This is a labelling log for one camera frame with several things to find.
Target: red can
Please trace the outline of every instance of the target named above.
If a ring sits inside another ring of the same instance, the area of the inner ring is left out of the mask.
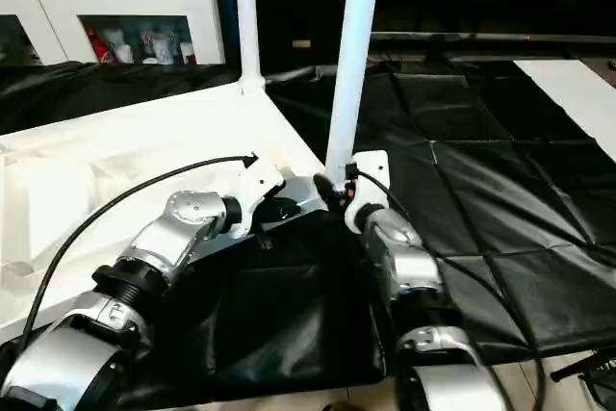
[[[94,49],[94,54],[100,63],[113,63],[114,56],[112,52],[107,47],[107,44],[96,34],[94,28],[90,25],[86,26],[86,34],[88,34],[88,39],[90,39],[90,43],[92,44],[92,48]]]

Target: white pole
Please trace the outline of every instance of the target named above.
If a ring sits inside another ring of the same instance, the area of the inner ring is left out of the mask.
[[[325,174],[341,189],[355,142],[376,0],[346,0]]]
[[[257,32],[257,0],[238,0],[240,23],[240,53],[242,56],[241,87],[263,87],[265,80],[259,64],[259,35]]]

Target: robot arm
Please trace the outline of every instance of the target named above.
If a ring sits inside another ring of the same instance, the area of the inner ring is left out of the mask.
[[[246,236],[264,196],[283,184],[275,166],[254,162],[229,197],[178,192],[112,267],[92,276],[93,291],[17,358],[0,390],[3,406],[49,411],[102,409],[116,397],[135,357],[150,345],[148,326],[165,292],[203,241]]]
[[[353,194],[345,222],[382,268],[383,301],[398,341],[400,409],[504,410],[492,377],[461,327],[461,314],[445,290],[436,260],[412,224],[389,208],[386,194],[352,174],[361,170],[389,187],[387,154],[358,153],[353,163],[347,169]]]

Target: black tablecloth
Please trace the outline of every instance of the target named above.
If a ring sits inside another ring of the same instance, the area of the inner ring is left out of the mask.
[[[224,66],[0,68],[0,133],[236,78]],[[332,77],[268,87],[322,159],[333,89]],[[515,65],[370,69],[356,149],[388,151],[392,189],[429,247],[514,297],[542,354],[613,343],[616,166]],[[353,270],[354,238],[325,213],[274,236],[273,253],[248,242],[191,269],[127,403],[174,406],[386,373],[373,306]],[[528,358],[496,301],[444,271],[487,358]]]

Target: black cable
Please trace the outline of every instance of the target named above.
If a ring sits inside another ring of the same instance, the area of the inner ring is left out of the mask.
[[[362,172],[361,170],[356,170],[356,173],[357,175],[361,177],[366,177],[368,180],[373,182],[382,192],[387,194],[387,197],[389,198],[390,202],[394,203],[394,206],[396,206],[396,209],[398,209],[398,212],[400,212],[404,216],[404,218],[406,218],[407,221],[411,222],[411,217],[408,215],[408,212],[406,212],[406,209],[404,209],[404,206],[402,205],[402,203],[398,201],[398,199],[392,194],[392,192],[389,191],[389,188],[387,188],[381,182],[376,180],[369,173]]]
[[[383,191],[387,195],[387,197],[389,198],[390,202],[394,204],[396,209],[398,209],[398,212],[400,212],[404,216],[404,218],[406,218],[409,221],[409,223],[413,222],[411,220],[411,217],[410,217],[408,211],[406,210],[406,208],[394,196],[394,194],[389,190],[389,188],[387,188],[385,185],[383,185],[381,182],[379,182],[377,179],[375,179],[374,177],[372,177],[371,175],[369,175],[366,172],[362,172],[359,169],[355,169],[354,173],[357,174],[358,176],[363,176],[363,177],[367,178],[368,180],[370,180],[371,182],[373,182],[381,191]],[[505,291],[503,291],[503,295],[500,295],[481,276],[475,274],[471,270],[465,269],[461,265],[453,262],[451,259],[448,259],[447,257],[439,256],[438,254],[436,254],[434,252],[430,252],[430,253],[432,253],[432,255],[436,255],[438,258],[440,258],[441,260],[446,262],[452,268],[454,268],[454,269],[456,269],[456,270],[466,274],[471,279],[473,279],[473,281],[475,281],[483,289],[485,289],[488,292],[488,294],[490,294],[495,299],[495,301],[499,303],[499,305],[505,310],[505,312],[507,312],[507,315],[509,315],[509,317],[511,317],[511,320],[513,320],[513,322],[516,324],[516,326],[518,327],[518,329],[520,330],[520,332],[524,336],[526,343],[530,346],[530,349],[532,350],[533,360],[534,360],[536,368],[537,368],[537,396],[535,397],[535,401],[534,401],[534,404],[532,406],[532,410],[533,411],[541,411],[543,409],[545,401],[546,401],[546,392],[547,392],[547,389],[546,389],[546,387],[547,387],[547,384],[546,384],[546,372],[544,370],[543,363],[541,361],[541,356],[539,355],[539,343],[538,343],[537,339],[535,338],[535,336],[534,336],[534,334],[532,332],[532,329],[530,327],[530,323],[528,322],[528,319],[526,318],[526,316],[524,315],[524,312],[521,310],[521,308],[516,303],[515,299],[513,297],[511,297],[511,296],[507,296]],[[500,392],[502,394],[504,394],[503,395],[503,399],[505,400],[505,403],[506,403],[507,407],[510,407],[511,400],[510,400],[509,395],[507,394],[504,386],[502,385],[500,378],[493,371],[491,366],[489,366],[489,365],[484,365],[484,366],[486,366],[486,368],[488,369],[488,371],[492,375],[493,379],[497,383],[497,386],[498,386]]]
[[[28,313],[28,318],[26,319],[26,323],[23,327],[23,334],[21,335],[21,340],[19,341],[19,349],[17,350],[17,354],[20,355],[21,353],[23,353],[26,347],[28,346],[28,344],[30,343],[30,338],[32,337],[32,330],[33,330],[35,321],[37,319],[37,314],[39,313],[42,299],[45,295],[45,291],[47,291],[47,286],[49,286],[49,281],[51,280],[51,277],[53,276],[54,271],[56,271],[56,268],[58,267],[58,264],[60,263],[60,261],[62,260],[62,258],[68,251],[68,249],[71,247],[71,245],[77,240],[77,238],[79,238],[79,236],[90,225],[92,225],[98,218],[100,218],[103,214],[108,212],[110,209],[114,208],[117,204],[119,204],[121,201],[131,196],[132,194],[140,192],[141,190],[144,190],[147,187],[151,187],[155,183],[159,183],[159,182],[162,182],[163,180],[167,180],[170,177],[179,175],[180,173],[184,173],[189,170],[193,170],[193,169],[200,168],[200,167],[210,166],[212,164],[230,163],[233,161],[243,161],[244,164],[246,164],[246,163],[253,162],[255,159],[256,158],[254,156],[227,156],[224,158],[214,158],[214,159],[209,159],[207,161],[200,161],[198,163],[190,164],[188,166],[179,167],[175,170],[171,170],[169,172],[163,173],[154,178],[146,180],[142,183],[139,183],[135,187],[116,196],[114,199],[112,199],[111,201],[103,205],[100,209],[95,211],[91,216],[86,218],[86,220],[84,220],[84,222],[81,225],[79,225],[75,229],[75,231],[73,231],[70,234],[68,238],[66,238],[66,241],[64,241],[60,249],[58,249],[58,252],[56,252],[56,255],[54,255],[54,258],[51,259],[51,263],[47,267],[47,270],[45,271],[45,275],[42,277],[42,280],[40,281],[40,285],[38,286],[37,294],[35,295],[35,299],[32,302],[32,307],[30,308],[30,313]]]

